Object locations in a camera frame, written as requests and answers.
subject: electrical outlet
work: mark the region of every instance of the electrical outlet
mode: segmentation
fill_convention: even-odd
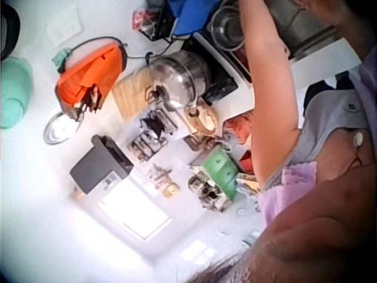
[[[73,6],[56,15],[44,27],[53,45],[58,47],[82,32],[77,7]]]

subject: orange appliance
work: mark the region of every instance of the orange appliance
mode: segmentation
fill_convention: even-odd
[[[117,78],[125,70],[127,53],[119,41],[94,51],[68,70],[64,70],[64,65],[65,62],[55,93],[63,112],[77,119],[87,108],[90,112],[101,109]]]

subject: wooden cutting board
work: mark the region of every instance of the wooden cutting board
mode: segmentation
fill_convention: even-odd
[[[112,89],[114,100],[125,121],[148,107],[148,101],[145,100],[148,94],[145,95],[145,91],[149,91],[150,87],[151,80],[148,68],[144,68],[115,84]]]

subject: mint green jar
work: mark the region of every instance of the mint green jar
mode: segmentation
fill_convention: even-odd
[[[9,57],[1,62],[1,129],[21,121],[32,93],[32,69],[25,59]]]

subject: metal bowl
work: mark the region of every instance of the metal bowl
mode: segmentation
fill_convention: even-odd
[[[236,7],[219,8],[212,16],[210,31],[214,43],[222,50],[233,52],[244,44],[240,12]]]
[[[84,119],[84,113],[77,121],[62,112],[56,114],[46,125],[43,132],[43,140],[48,145],[62,143],[73,136],[79,129]]]

